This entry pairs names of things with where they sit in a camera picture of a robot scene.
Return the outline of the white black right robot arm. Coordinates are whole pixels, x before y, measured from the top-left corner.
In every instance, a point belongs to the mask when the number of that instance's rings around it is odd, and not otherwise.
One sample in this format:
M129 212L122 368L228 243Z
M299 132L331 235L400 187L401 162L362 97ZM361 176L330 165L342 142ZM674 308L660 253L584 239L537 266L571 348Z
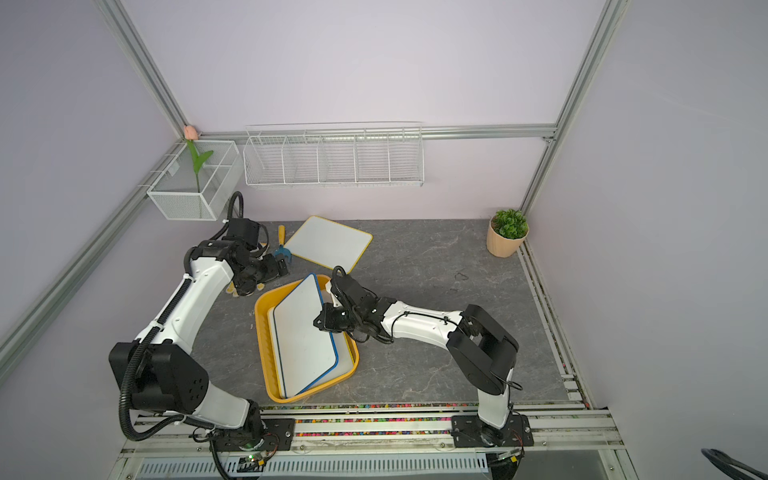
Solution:
M518 341L486 310L474 304L462 311L415 307L379 296L337 266L325 286L325 302L313 326L328 333L346 333L354 341L389 345L413 340L446 350L464 377L478 391L478 420L493 433L507 426L512 407L510 390Z

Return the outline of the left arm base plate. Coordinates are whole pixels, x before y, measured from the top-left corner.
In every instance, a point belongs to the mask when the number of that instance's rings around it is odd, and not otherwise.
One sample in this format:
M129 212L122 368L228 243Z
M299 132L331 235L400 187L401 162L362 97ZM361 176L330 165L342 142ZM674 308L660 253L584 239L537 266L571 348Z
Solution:
M296 427L294 418L262 418L254 429L214 430L210 440L218 452L287 451Z

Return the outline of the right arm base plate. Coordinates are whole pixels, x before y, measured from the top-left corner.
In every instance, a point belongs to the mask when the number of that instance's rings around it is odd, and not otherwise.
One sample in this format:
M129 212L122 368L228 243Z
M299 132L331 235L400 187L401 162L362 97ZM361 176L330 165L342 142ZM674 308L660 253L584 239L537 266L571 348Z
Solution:
M492 427L475 415L454 415L450 429L457 448L531 447L532 429L527 416L512 412L501 428Z

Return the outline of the yellow storage tray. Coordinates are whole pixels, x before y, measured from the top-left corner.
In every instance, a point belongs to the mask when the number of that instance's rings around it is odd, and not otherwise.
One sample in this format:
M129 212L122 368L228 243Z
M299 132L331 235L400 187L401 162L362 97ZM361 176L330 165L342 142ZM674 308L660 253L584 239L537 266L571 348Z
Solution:
M302 302L320 313L326 275L310 274L301 281L263 293L254 307L259 355L267 394L278 403L296 402L350 378L360 363L355 342L346 334L323 332L313 319L299 313Z

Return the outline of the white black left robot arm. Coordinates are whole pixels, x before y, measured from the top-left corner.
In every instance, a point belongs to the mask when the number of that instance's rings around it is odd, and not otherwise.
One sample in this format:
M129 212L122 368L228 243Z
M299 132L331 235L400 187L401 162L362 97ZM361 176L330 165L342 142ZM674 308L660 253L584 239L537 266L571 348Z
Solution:
M229 434L256 448L267 433L257 402L234 396L210 380L191 355L199 330L219 294L233 286L240 297L283 275L266 250L260 223L228 220L212 238L184 256L182 280L162 310L134 340L118 342L108 361L119 387L123 435L144 441L179 422Z

